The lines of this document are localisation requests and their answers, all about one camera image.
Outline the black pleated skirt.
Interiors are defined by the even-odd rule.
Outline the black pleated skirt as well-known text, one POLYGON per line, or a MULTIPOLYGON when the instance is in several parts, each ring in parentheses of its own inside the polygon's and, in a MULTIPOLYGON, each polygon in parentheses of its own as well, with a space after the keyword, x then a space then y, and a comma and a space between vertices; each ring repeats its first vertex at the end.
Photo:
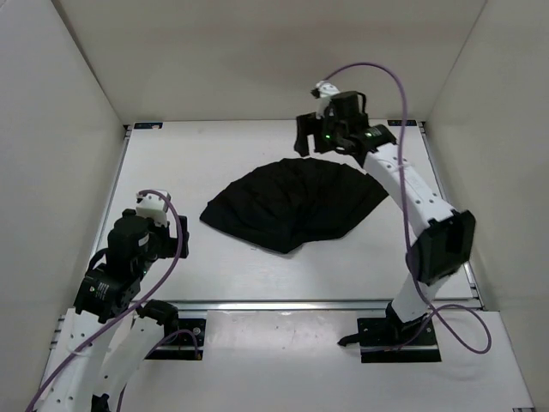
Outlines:
POLYGON ((305 243, 340 239, 387 197, 370 175, 346 164, 283 159, 233 181, 200 219, 263 249, 287 254, 305 243))

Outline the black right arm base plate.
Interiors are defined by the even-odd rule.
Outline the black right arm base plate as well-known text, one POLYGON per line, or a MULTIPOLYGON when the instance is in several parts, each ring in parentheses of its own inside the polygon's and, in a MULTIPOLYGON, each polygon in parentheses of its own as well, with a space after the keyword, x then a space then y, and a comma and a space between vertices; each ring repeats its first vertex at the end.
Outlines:
POLYGON ((395 338, 385 318, 358 318, 360 360, 363 364, 438 363, 442 361, 433 322, 417 334, 395 338))

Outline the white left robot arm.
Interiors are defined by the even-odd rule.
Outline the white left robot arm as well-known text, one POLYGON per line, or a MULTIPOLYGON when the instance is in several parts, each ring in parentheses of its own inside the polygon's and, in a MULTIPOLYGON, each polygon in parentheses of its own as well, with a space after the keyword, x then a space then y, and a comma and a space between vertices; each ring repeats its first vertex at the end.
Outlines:
POLYGON ((189 254, 187 219, 160 199, 126 209, 91 259, 77 292, 75 317, 55 353, 59 364, 27 406, 29 411, 112 411, 140 363, 179 331, 178 310, 145 294, 141 282, 153 263, 172 265, 189 254), (171 237, 170 228, 176 228, 171 237))

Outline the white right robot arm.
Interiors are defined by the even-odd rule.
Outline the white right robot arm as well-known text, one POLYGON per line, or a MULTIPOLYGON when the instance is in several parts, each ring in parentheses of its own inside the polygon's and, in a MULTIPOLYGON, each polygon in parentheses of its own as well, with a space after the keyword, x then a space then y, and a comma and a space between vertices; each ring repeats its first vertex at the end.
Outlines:
POLYGON ((310 152, 353 157, 400 207, 405 232, 415 237, 406 252, 409 274, 379 327, 384 346, 401 348, 425 327, 429 305, 448 277, 469 260, 476 220, 424 181, 400 153, 400 138, 383 124, 370 124, 364 94, 342 92, 329 82, 311 93, 318 107, 297 117, 295 151, 302 157, 310 152))

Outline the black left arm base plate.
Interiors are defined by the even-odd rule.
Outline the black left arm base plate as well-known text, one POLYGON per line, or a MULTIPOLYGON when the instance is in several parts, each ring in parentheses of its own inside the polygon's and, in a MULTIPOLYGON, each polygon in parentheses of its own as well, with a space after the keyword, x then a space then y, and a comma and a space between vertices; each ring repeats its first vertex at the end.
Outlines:
POLYGON ((148 353, 151 361, 201 361, 204 354, 206 315, 181 314, 178 325, 148 353))

